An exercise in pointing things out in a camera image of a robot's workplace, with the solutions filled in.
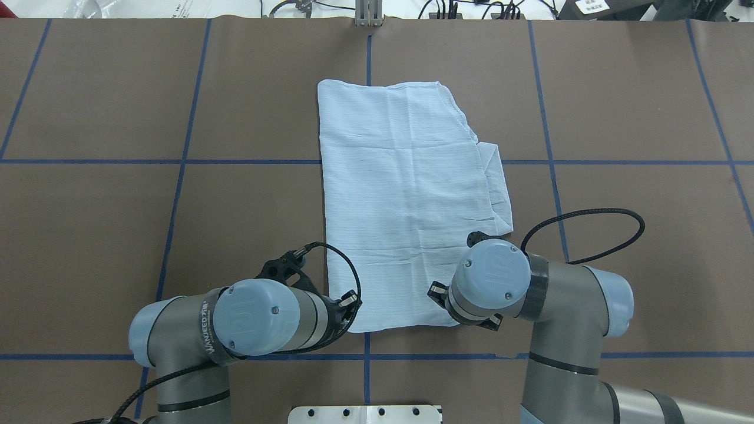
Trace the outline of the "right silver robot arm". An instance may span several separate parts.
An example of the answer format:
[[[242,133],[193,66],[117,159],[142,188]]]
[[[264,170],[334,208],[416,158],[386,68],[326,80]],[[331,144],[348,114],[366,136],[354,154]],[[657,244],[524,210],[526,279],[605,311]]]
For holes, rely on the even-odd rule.
[[[475,231],[449,284],[428,297],[456,322],[496,331],[502,319],[533,323],[521,423],[751,423],[748,413],[601,380],[606,338],[634,312],[629,282],[590,266],[552,262]]]

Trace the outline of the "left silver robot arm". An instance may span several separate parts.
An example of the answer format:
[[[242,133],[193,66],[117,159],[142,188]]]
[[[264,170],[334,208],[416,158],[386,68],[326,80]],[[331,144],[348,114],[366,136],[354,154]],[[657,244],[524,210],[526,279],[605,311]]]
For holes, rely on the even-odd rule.
[[[317,247],[343,258],[355,289],[336,299],[318,292],[303,271],[305,256]],[[145,306],[130,324],[128,344],[134,360],[156,378],[114,413],[92,421],[132,423],[127,408],[157,389],[158,413],[147,423],[229,423],[230,365],[323,349],[348,332],[361,305],[355,265],[336,247],[316,241],[267,261],[253,279]]]

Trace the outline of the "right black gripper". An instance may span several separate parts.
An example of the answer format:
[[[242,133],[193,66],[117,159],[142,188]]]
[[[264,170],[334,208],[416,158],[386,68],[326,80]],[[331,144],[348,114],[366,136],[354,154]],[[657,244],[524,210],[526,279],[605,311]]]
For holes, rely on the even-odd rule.
[[[504,266],[495,255],[505,252],[500,234],[469,233],[468,252],[461,257],[451,282],[432,281],[428,297],[458,324],[497,331],[505,308]]]

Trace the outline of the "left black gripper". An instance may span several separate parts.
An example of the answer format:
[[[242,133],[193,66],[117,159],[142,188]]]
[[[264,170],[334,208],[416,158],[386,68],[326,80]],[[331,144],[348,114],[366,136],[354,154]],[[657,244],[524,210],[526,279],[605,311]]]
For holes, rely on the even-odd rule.
[[[257,279],[269,279],[288,288],[298,306],[299,321],[283,348],[324,348],[343,335],[343,322],[352,322],[361,308],[361,293],[350,290],[334,300],[318,290],[304,272],[305,255],[315,245],[291,250],[267,261]]]

